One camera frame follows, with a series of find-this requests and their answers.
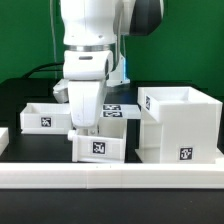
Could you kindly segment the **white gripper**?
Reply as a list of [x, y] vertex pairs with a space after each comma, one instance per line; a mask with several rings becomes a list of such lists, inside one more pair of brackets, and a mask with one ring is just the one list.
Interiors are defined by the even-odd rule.
[[98, 123], [106, 97], [106, 79], [113, 69], [113, 53], [64, 53], [63, 78], [53, 87], [59, 103], [69, 102], [75, 128], [92, 128]]

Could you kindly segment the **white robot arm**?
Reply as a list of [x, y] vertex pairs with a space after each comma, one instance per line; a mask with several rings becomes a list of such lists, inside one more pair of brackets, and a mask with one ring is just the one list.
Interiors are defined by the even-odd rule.
[[147, 36], [162, 22], [163, 0], [60, 0], [64, 23], [63, 79], [56, 99], [70, 104], [72, 124], [98, 124], [106, 86], [124, 74], [123, 36]]

